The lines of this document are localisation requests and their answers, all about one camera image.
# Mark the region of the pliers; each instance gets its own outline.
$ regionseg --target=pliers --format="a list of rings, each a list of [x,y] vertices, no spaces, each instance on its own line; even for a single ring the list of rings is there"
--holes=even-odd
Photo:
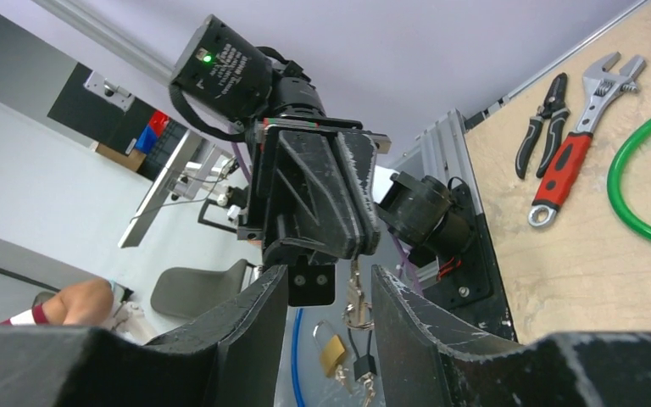
[[[532,155],[532,149],[535,147],[537,139],[540,138],[544,120],[550,119],[550,126],[545,139],[545,151],[542,153],[540,166],[537,167],[535,173],[538,178],[543,178],[545,170],[548,169],[550,161],[553,160],[560,147],[565,121],[568,120],[570,115],[570,110],[565,107],[565,88],[567,86],[568,75],[565,72],[555,76],[555,79],[550,84],[548,94],[545,95],[545,101],[537,107],[537,113],[530,118],[526,138],[520,145],[520,149],[518,149],[518,155],[515,156],[515,174],[521,180],[526,178],[527,164]]]
[[[555,155],[553,165],[548,167],[528,214],[533,227],[545,227],[553,223],[555,216],[570,195],[585,154],[593,141],[593,132],[603,117],[603,112],[625,92],[639,92],[635,80],[645,69],[645,59],[636,55],[620,68],[620,73],[609,72],[620,60],[620,53],[611,53],[590,65],[582,75],[585,89],[585,108],[575,130],[568,133],[563,146]]]

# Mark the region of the blue cable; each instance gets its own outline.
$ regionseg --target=blue cable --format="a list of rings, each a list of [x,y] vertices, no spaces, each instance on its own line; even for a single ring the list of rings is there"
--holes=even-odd
[[[293,394],[296,396],[298,407],[305,407],[301,394],[301,382],[298,380],[298,334],[301,330],[303,308],[296,311],[296,320],[293,322],[293,335],[291,339],[291,380],[293,381]]]

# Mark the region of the adjustable wrench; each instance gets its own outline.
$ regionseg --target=adjustable wrench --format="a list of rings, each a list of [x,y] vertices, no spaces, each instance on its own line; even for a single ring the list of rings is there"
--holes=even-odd
[[[603,112],[623,93],[639,91],[635,78],[645,68],[645,59],[636,55],[623,65],[618,75],[609,73],[619,59],[620,53],[602,57],[582,75],[587,104],[575,130],[565,138],[540,182],[528,214],[531,226],[544,227],[553,223],[580,173]]]

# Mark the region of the black mount plate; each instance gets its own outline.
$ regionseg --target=black mount plate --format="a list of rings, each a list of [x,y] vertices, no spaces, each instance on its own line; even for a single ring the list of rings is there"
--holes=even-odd
[[[465,184],[453,188],[452,195],[458,205],[451,210],[471,225],[473,240],[460,255],[460,267],[423,290],[423,294],[471,325],[514,341],[513,319],[485,215],[476,215],[470,189]]]

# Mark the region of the brass padlock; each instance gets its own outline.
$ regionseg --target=brass padlock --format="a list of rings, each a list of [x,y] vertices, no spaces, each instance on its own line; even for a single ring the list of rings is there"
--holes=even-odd
[[[320,332],[324,327],[329,332]],[[324,346],[318,339],[318,336],[329,337],[330,339],[328,339],[328,342]],[[342,369],[342,363],[348,356],[348,351],[343,340],[336,334],[328,321],[320,321],[315,324],[313,339],[316,348],[320,351],[320,367],[323,368],[323,374],[326,377],[335,376],[336,370],[339,368]]]

